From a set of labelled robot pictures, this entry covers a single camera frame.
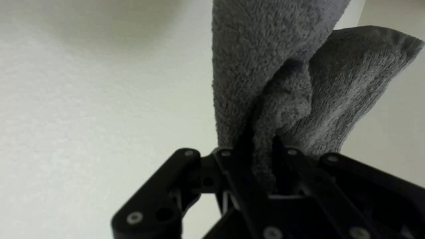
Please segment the white background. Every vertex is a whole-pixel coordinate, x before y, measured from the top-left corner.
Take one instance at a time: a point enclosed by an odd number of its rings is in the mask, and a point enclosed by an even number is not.
[[[425,39],[416,2],[370,0],[362,24]],[[113,214],[176,149],[217,146],[212,7],[0,0],[2,238],[111,239]],[[339,28],[358,26],[363,7],[354,0]],[[345,149],[423,186],[424,64],[396,79]],[[213,206],[189,214],[185,239],[218,220]]]

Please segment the bolt head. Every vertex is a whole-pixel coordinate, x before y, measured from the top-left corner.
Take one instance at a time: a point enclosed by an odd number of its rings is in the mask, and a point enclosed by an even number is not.
[[[265,239],[283,239],[283,234],[278,227],[268,227],[265,230]]]
[[[133,212],[132,214],[128,216],[128,223],[135,226],[139,225],[144,221],[144,214],[140,212]]]
[[[196,153],[193,150],[185,152],[185,157],[193,157],[193,156],[196,156]]]
[[[295,157],[295,156],[298,156],[298,152],[294,150],[294,149],[290,149],[290,150],[289,150],[289,154]]]
[[[338,164],[341,161],[337,156],[330,156],[327,160],[333,164]]]
[[[353,227],[350,235],[354,239],[371,239],[371,233],[363,227]]]
[[[222,157],[232,157],[232,152],[226,150],[226,152],[222,152]]]

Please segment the white wall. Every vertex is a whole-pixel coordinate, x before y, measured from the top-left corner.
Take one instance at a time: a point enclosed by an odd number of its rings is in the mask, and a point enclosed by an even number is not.
[[[425,40],[425,2],[368,0],[362,26],[382,26]],[[399,75],[350,135],[345,153],[425,186],[425,51]]]
[[[343,18],[338,23],[337,30],[354,28],[354,27],[359,26],[362,12],[363,12],[366,3],[367,3],[367,0],[351,0]]]
[[[210,0],[2,0],[0,238],[111,238],[175,149],[216,148],[210,26]]]

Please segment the folded towel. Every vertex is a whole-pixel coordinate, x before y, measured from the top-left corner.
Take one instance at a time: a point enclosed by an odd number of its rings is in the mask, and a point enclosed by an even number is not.
[[[253,121],[254,137],[262,140],[272,137],[276,127],[291,128],[310,115],[313,91],[307,63],[333,34],[349,3],[214,0],[213,88],[220,146],[236,146],[252,117],[270,119]],[[289,80],[276,83],[274,77]],[[276,88],[287,91],[287,95],[276,95]],[[264,129],[269,123],[274,124],[273,131]],[[264,148],[265,144],[257,140],[257,152]],[[264,162],[262,153],[256,156],[256,169],[270,164]],[[270,181],[265,185],[273,185],[272,176],[269,172],[260,178]]]
[[[256,149],[254,156],[261,164],[254,164],[253,168],[265,188],[274,190],[276,186],[270,181],[273,178],[270,133],[278,132],[286,146],[298,148],[311,157],[339,152],[354,125],[371,111],[391,80],[415,60],[423,47],[424,43],[416,38],[380,27],[334,32],[310,61],[314,92],[310,116],[289,127],[287,121],[290,119],[293,123],[294,112],[283,111],[287,115],[279,116],[285,125],[279,131],[276,115],[254,119],[253,124],[258,127],[254,142],[261,145],[261,150]],[[277,109],[305,107],[297,101],[298,97],[294,97],[294,92],[298,91],[293,89],[302,88],[291,84],[301,83],[297,77],[299,76],[294,76],[290,71],[277,75],[276,85],[286,88],[273,88],[273,93],[266,91],[262,96],[266,103],[260,104],[265,108],[262,111],[276,113]]]
[[[334,32],[310,64],[311,115],[290,131],[281,129],[279,137],[314,157],[339,152],[354,125],[423,47],[416,38],[380,27]]]

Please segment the towel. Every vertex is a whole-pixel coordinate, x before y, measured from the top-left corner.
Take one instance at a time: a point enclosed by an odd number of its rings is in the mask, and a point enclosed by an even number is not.
[[[341,152],[355,124],[423,47],[416,38],[382,27],[335,31],[310,63],[311,115],[290,131],[279,129],[281,140],[315,158]]]
[[[218,142],[254,137],[253,172],[276,192],[279,136],[313,157],[339,152],[347,135],[423,48],[398,31],[333,32],[349,0],[216,0],[214,107]]]
[[[270,119],[274,125],[291,128],[310,115],[313,89],[309,61],[333,34],[349,3],[214,0],[213,89],[221,148],[236,146],[249,119]],[[283,76],[287,83],[274,81]],[[276,88],[290,91],[291,96],[277,96]],[[253,123],[256,135],[261,135],[254,139],[262,140],[277,131],[264,129],[269,121]],[[272,172],[265,174],[270,162],[264,161],[264,141],[260,140],[256,141],[258,153],[254,169],[264,169],[254,173],[270,181],[264,185],[273,185]]]

